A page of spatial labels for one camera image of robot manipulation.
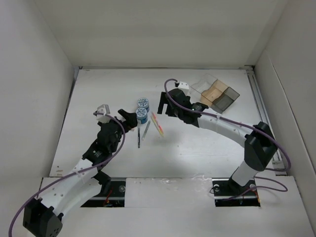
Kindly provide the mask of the blue tape roll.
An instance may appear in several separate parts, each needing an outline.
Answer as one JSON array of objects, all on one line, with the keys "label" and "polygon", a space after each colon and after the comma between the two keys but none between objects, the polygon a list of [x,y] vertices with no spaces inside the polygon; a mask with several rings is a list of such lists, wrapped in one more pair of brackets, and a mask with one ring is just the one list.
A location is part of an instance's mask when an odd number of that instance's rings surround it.
[{"label": "blue tape roll", "polygon": [[147,112],[150,110],[149,100],[145,97],[139,98],[137,100],[137,106],[138,108],[146,109]]},{"label": "blue tape roll", "polygon": [[136,110],[136,119],[139,124],[145,124],[148,120],[148,112],[145,108],[138,108]]}]

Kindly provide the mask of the black pen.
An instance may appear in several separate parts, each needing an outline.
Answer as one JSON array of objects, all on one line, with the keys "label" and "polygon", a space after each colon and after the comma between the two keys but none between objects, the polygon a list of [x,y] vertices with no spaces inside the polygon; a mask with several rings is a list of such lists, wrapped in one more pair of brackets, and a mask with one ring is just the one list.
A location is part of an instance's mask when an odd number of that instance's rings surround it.
[{"label": "black pen", "polygon": [[140,127],[137,127],[137,146],[138,148],[140,148],[140,144],[141,144],[141,137],[140,137]]}]

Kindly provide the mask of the grey pen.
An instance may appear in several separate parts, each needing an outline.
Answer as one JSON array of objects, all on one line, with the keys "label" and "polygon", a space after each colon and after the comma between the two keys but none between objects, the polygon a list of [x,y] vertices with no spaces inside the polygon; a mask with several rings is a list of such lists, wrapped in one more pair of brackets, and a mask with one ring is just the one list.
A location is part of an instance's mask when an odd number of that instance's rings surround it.
[{"label": "grey pen", "polygon": [[145,127],[145,130],[144,130],[144,133],[143,133],[143,135],[142,135],[142,141],[145,139],[145,136],[146,136],[146,134],[147,134],[147,132],[148,132],[148,129],[149,129],[150,124],[151,124],[151,121],[148,121],[148,122],[147,122],[147,125],[146,125],[146,127]]}]

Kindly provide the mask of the yellow highlighter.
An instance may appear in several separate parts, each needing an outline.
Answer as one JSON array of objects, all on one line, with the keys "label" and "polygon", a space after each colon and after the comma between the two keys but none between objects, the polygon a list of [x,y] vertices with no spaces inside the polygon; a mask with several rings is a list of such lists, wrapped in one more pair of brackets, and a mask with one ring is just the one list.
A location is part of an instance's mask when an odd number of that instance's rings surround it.
[{"label": "yellow highlighter", "polygon": [[151,115],[151,119],[152,119],[152,121],[153,121],[153,123],[154,123],[154,125],[155,125],[156,129],[158,130],[158,127],[157,127],[157,125],[156,125],[155,121],[153,120],[152,115]]}]

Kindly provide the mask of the orange pink highlighter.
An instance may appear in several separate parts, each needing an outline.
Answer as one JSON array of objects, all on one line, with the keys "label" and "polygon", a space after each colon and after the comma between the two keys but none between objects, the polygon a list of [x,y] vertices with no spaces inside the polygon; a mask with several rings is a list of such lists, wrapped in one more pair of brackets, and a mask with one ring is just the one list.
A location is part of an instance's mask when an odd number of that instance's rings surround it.
[{"label": "orange pink highlighter", "polygon": [[154,112],[152,112],[152,117],[153,117],[153,120],[155,121],[155,123],[156,123],[156,125],[158,127],[159,132],[161,134],[163,134],[163,129],[162,129],[162,127],[161,127],[161,125],[160,125],[160,123],[159,123],[159,121],[157,119],[157,116],[156,116],[156,114]]}]

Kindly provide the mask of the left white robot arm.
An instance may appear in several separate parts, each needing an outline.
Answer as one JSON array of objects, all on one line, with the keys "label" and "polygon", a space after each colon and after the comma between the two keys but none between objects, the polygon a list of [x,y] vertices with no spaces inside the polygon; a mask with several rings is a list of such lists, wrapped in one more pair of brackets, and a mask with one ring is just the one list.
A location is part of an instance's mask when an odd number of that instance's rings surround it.
[{"label": "left white robot arm", "polygon": [[94,113],[100,131],[70,174],[45,187],[24,207],[23,226],[36,237],[56,237],[67,214],[95,195],[110,191],[111,178],[102,169],[122,148],[125,135],[137,125],[136,113],[120,109],[122,120],[100,108]]}]

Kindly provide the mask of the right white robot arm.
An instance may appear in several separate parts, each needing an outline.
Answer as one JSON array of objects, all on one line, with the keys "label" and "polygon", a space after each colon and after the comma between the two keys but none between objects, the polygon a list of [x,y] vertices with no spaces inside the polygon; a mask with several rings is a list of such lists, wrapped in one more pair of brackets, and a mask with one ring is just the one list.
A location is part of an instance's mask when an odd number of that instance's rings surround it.
[{"label": "right white robot arm", "polygon": [[166,92],[160,95],[158,114],[162,114],[163,106],[166,104],[165,114],[169,117],[177,117],[186,124],[193,125],[197,128],[207,129],[223,135],[244,148],[244,160],[241,165],[233,172],[228,180],[228,188],[231,193],[238,195],[246,190],[249,181],[259,172],[266,169],[270,160],[277,151],[276,145],[266,136],[272,137],[270,127],[259,122],[251,129],[226,123],[219,117],[202,115],[207,106],[200,103],[191,103],[190,96],[186,96],[180,89],[169,91],[171,98],[181,107],[176,106]]}]

